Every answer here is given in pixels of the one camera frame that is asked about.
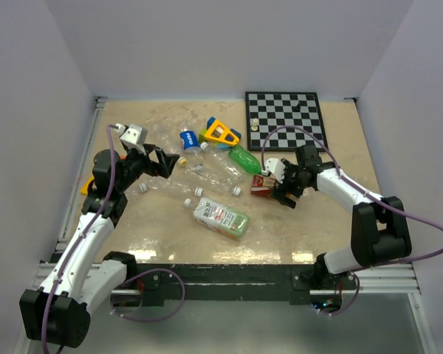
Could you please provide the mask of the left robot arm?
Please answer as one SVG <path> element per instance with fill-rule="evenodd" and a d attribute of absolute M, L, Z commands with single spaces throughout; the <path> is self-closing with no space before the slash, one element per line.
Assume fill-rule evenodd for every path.
<path fill-rule="evenodd" d="M 116 228 L 128 203 L 126 190 L 141 175 L 168 178 L 179 160 L 156 145 L 127 148 L 126 156 L 102 150 L 93 159 L 93 181 L 83 202 L 78 227 L 47 278 L 21 295 L 19 307 L 27 338 L 76 348 L 89 330 L 92 314 L 119 286 L 137 284 L 136 260 L 117 254 L 91 267 L 100 248 Z"/>

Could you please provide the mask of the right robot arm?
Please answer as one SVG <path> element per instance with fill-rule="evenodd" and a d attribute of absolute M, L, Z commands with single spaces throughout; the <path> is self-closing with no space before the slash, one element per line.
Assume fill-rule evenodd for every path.
<path fill-rule="evenodd" d="M 334 162 L 323 161 L 313 145 L 296 148 L 295 156 L 295 163 L 276 158 L 264 161 L 264 174 L 275 179 L 271 197 L 293 209 L 297 198 L 312 188 L 351 215 L 350 243 L 317 256 L 308 280 L 312 288 L 332 289 L 351 271 L 411 254 L 411 236 L 399 198 L 383 197 L 356 184 Z"/>

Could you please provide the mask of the amber tea bottle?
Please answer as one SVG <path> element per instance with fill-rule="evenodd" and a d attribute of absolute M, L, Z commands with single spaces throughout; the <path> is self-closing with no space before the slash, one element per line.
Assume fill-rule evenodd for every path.
<path fill-rule="evenodd" d="M 250 185 L 250 194 L 255 197 L 270 198 L 276 182 L 275 178 L 255 174 Z"/>

